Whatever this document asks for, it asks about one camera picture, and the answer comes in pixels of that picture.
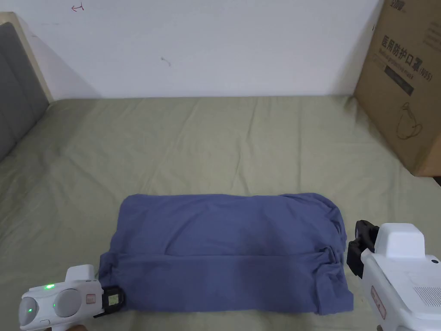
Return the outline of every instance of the folded blue t-shirt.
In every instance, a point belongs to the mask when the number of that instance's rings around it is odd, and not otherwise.
[[[139,311],[324,315],[353,309],[345,248],[340,211],[318,194],[134,195],[99,281]]]

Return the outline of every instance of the brown cardboard box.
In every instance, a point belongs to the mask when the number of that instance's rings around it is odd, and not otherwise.
[[[412,174],[441,176],[441,0],[385,0],[355,96]]]

